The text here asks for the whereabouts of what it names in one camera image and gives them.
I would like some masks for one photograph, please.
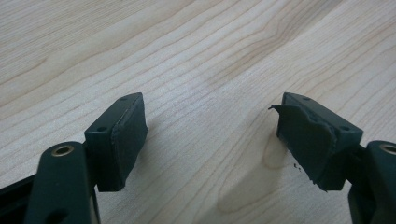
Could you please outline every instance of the clamp jaw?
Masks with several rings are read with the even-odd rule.
[[[36,175],[0,190],[3,223],[100,223],[95,189],[125,187],[148,128],[142,93],[117,100],[86,131],[41,155]]]
[[[314,100],[285,92],[277,137],[322,190],[340,190],[346,180],[352,221],[396,223],[396,144],[360,146],[363,131]]]

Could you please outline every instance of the wooden table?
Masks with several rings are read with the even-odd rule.
[[[396,2],[2,1],[0,188],[141,91],[148,138],[103,223],[350,223],[276,138],[284,91],[396,141]]]

